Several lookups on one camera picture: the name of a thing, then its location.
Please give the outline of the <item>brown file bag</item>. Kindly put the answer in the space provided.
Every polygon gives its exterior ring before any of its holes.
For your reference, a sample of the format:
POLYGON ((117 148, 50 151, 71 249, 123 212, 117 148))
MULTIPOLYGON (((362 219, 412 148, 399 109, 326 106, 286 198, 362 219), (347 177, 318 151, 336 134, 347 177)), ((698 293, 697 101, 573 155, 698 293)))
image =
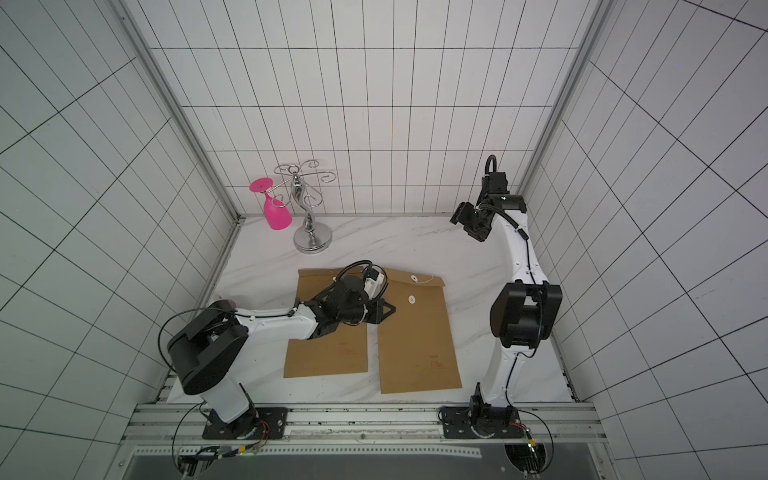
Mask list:
MULTIPOLYGON (((338 269, 301 269, 297 297, 309 300, 328 287, 338 269)), ((335 332, 312 340, 290 340, 284 378, 319 377, 368 371, 367 325, 341 324, 335 332)))
POLYGON ((443 280, 395 269, 387 274, 383 299, 395 311, 377 327, 381 392, 460 389, 443 280))

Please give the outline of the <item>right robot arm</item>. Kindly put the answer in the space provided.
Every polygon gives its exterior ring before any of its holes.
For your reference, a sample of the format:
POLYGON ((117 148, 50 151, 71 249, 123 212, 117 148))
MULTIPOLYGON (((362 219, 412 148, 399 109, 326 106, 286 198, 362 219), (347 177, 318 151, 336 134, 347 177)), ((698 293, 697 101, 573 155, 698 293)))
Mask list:
POLYGON ((525 361, 549 338, 563 294, 539 266, 527 223, 527 206, 507 188, 506 174, 488 167, 478 200, 463 202, 451 218, 470 237, 483 242, 492 234, 505 241, 511 279, 490 307, 496 339, 489 367, 466 407, 443 406, 438 419, 446 439, 526 439, 531 436, 512 404, 511 390, 525 361))

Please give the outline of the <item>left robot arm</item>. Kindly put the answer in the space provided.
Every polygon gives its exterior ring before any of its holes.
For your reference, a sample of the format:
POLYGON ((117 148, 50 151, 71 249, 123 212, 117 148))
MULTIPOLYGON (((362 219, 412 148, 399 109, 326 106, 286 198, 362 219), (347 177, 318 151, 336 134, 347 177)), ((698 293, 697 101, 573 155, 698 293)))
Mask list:
POLYGON ((259 410, 237 372, 263 344, 285 340, 315 340, 341 325, 378 325, 396 312, 386 302, 389 281, 384 270, 356 262, 336 274, 329 286, 289 310, 247 310, 232 300, 219 300, 198 315, 167 343, 170 365, 183 392, 208 405, 203 438, 246 440, 280 438, 279 423, 286 409, 259 410))

